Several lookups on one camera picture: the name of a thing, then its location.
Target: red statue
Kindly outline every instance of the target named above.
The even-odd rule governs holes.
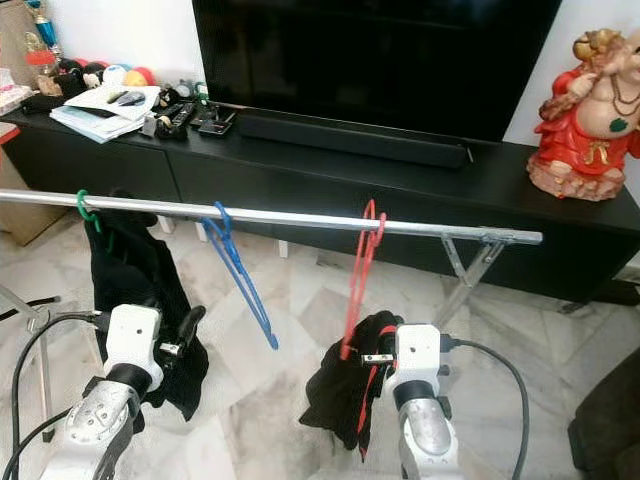
[[[587,32],[573,52],[582,64],[556,79],[540,107],[540,148],[527,171],[558,198],[605,200],[624,184],[625,155],[640,158],[640,30],[628,39]]]

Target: tv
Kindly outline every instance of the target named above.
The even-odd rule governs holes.
[[[193,0],[223,104],[500,141],[561,0]]]

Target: tile floor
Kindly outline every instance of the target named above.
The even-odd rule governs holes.
[[[374,404],[367,460],[346,451],[326,431],[297,423],[306,408],[304,386],[326,348],[342,336],[351,257],[291,246],[280,259],[276,242],[237,234],[236,242],[270,313],[280,350],[272,351],[212,247],[193,224],[178,222],[167,241],[192,304],[208,314],[199,337],[210,369],[200,408],[189,423],[169,404],[143,408],[147,428],[122,456],[117,478],[128,479],[396,479],[399,478],[395,409]],[[0,234],[0,283],[31,299],[62,296],[60,309],[92,308],[90,255],[79,219],[63,217],[25,248]],[[386,308],[407,321],[430,318],[451,279],[376,263],[363,315]],[[592,304],[571,315],[561,302],[480,285],[443,331],[491,346],[520,369],[531,396],[527,479],[577,479],[566,427],[585,394],[640,345],[636,309]],[[10,375],[28,338],[24,320],[0,324],[0,465],[10,450]],[[77,326],[50,335],[54,410],[79,398],[100,372],[92,345]],[[463,348],[448,354],[452,374],[443,385],[461,441],[467,477],[508,478],[520,437],[520,397],[509,373],[492,359]],[[40,423],[31,362],[21,383],[23,431]],[[22,479],[37,479],[51,446],[34,442],[24,454]]]

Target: blue hanger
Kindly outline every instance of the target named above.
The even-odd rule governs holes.
[[[244,299],[247,301],[247,304],[253,312],[253,315],[256,317],[256,320],[258,320],[258,324],[262,328],[264,335],[267,337],[269,345],[271,345],[271,348],[273,348],[274,350],[277,350],[278,339],[273,333],[271,333],[271,323],[269,323],[269,316],[267,315],[267,312],[262,305],[262,300],[260,300],[260,296],[258,295],[256,288],[253,286],[253,282],[251,281],[249,273],[244,268],[244,265],[242,265],[240,254],[236,249],[235,243],[233,243],[233,238],[231,238],[231,217],[227,214],[220,202],[216,202],[214,205],[218,208],[218,210],[220,210],[224,228],[220,228],[210,218],[201,219],[204,230],[207,233],[207,237],[215,247],[218,255],[220,255],[220,258],[222,258],[222,260],[224,261],[229,272],[231,272],[231,275],[236,281],[238,288],[242,292]]]

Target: black garment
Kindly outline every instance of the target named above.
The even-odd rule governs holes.
[[[122,303],[158,308],[162,324],[157,353],[160,343],[175,342],[177,329],[190,307],[169,249],[147,231],[146,227],[153,225],[156,217],[118,210],[102,210],[95,215],[102,234],[97,233],[93,223],[85,222],[91,247],[95,308],[111,311]],[[112,251],[107,253],[110,242]],[[105,360],[106,334],[96,332],[96,337]],[[160,387],[147,394],[144,401],[157,408],[166,399],[188,421],[200,403],[202,380],[208,368],[207,351],[194,338],[184,357],[171,371],[165,371]]]
[[[307,382],[310,407],[300,423],[332,430],[345,448],[360,447],[367,454],[371,430],[371,406],[380,397],[386,368],[362,365],[361,355],[393,353],[400,317],[382,311],[359,323],[351,339],[351,354],[340,360],[341,340],[322,359],[320,370]]]

